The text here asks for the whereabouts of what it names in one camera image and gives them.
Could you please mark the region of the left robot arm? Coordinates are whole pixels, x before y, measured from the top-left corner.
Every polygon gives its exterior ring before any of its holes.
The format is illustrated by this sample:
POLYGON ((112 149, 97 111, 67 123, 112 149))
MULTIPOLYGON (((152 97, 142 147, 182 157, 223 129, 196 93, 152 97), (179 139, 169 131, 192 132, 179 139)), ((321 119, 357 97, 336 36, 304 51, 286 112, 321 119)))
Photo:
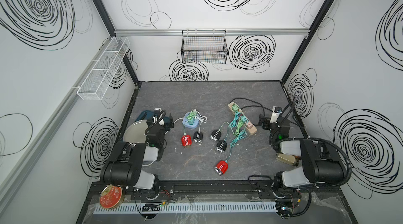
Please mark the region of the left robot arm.
POLYGON ((164 153, 165 133, 174 127, 172 117, 166 119, 166 111, 156 109, 149 119, 140 119, 130 125, 118 141, 104 164, 100 181, 121 187, 156 190, 159 179, 143 170, 161 160, 164 153))

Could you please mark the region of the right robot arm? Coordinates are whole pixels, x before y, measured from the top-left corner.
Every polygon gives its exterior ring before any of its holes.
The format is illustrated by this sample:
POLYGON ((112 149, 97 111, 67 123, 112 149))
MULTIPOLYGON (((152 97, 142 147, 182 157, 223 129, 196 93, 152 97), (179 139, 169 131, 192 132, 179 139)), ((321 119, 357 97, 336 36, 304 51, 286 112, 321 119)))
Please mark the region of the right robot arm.
POLYGON ((347 154, 335 143, 320 138, 290 138, 290 121, 273 114, 262 114, 258 125, 270 131, 269 144, 277 154, 298 157, 302 166, 278 172, 273 179, 273 189, 339 187, 352 175, 352 163, 347 154))

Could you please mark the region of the teal plastic tray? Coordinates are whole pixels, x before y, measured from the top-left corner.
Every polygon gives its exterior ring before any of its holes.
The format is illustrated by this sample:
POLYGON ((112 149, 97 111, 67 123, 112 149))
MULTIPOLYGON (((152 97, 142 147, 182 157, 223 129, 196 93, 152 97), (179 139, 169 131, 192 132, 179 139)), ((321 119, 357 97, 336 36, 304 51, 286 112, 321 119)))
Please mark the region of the teal plastic tray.
POLYGON ((145 110, 142 111, 138 117, 135 119, 135 122, 140 121, 140 120, 151 120, 153 121, 153 117, 154 117, 154 112, 150 111, 150 110, 145 110))

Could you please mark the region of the round grey plate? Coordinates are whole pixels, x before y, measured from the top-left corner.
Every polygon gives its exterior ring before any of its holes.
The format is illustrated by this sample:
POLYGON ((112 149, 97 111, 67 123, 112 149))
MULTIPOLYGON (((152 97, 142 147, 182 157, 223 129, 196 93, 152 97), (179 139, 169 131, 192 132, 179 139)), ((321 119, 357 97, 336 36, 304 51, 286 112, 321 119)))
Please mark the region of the round grey plate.
POLYGON ((145 143, 145 130, 148 128, 147 120, 139 120, 130 125, 123 136, 123 141, 129 143, 145 143))

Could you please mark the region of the beige power strip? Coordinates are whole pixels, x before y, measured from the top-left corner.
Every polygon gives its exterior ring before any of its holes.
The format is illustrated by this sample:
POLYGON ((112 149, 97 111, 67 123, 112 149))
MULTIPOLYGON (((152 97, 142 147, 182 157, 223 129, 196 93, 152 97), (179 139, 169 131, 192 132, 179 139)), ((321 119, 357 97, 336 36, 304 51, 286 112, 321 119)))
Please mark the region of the beige power strip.
POLYGON ((252 124, 252 122, 246 117, 246 115, 244 114, 244 112, 241 110, 240 106, 239 107, 239 111, 238 112, 234 112, 232 110, 232 105, 236 104, 235 102, 231 102, 228 104, 228 108, 230 109, 230 111, 233 113, 234 115, 234 119, 232 120, 232 122, 230 123, 230 126, 232 128, 238 127, 238 122, 242 122, 242 126, 241 128, 245 127, 245 130, 248 132, 248 134, 250 135, 255 135, 257 133, 257 128, 252 124))

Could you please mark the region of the blue power strip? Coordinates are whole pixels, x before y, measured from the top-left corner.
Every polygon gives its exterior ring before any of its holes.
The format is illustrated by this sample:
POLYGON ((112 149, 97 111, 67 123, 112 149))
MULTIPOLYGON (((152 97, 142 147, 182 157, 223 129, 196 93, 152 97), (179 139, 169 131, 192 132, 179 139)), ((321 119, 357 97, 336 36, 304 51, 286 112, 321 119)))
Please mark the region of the blue power strip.
POLYGON ((182 119, 182 124, 185 128, 195 129, 199 126, 200 120, 198 114, 187 112, 182 119))

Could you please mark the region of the green charger on beige strip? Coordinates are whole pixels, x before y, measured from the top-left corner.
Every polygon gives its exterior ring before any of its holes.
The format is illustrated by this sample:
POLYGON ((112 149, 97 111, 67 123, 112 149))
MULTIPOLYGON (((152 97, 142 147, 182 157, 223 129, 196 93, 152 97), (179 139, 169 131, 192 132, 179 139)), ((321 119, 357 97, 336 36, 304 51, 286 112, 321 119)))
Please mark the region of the green charger on beige strip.
POLYGON ((237 105, 237 104, 233 104, 233 105, 232 105, 232 110, 233 110, 235 113, 238 112, 238 111, 239 111, 238 105, 237 105))

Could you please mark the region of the red round tin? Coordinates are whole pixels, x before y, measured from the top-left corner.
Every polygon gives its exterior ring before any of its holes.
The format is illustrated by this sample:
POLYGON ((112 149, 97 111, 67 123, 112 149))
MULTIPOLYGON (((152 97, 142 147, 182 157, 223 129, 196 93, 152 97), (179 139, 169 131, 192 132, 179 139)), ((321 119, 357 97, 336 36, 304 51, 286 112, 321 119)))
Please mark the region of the red round tin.
POLYGON ((120 186, 108 185, 101 192, 99 204, 103 209, 119 206, 124 200, 123 189, 120 186))

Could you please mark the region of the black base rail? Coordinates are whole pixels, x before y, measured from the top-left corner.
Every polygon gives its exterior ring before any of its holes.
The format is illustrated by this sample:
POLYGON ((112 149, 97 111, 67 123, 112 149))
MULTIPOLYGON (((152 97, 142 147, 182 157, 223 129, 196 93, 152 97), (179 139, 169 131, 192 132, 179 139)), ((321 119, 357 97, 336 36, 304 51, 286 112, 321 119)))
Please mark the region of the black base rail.
POLYGON ((136 189, 123 187, 124 195, 134 196, 136 199, 157 197, 173 200, 180 195, 221 195, 221 194, 247 194, 257 196, 259 199, 272 199, 274 201, 301 198, 302 191, 292 188, 280 188, 273 191, 273 181, 268 179, 223 180, 223 181, 187 181, 162 180, 154 189, 136 189))

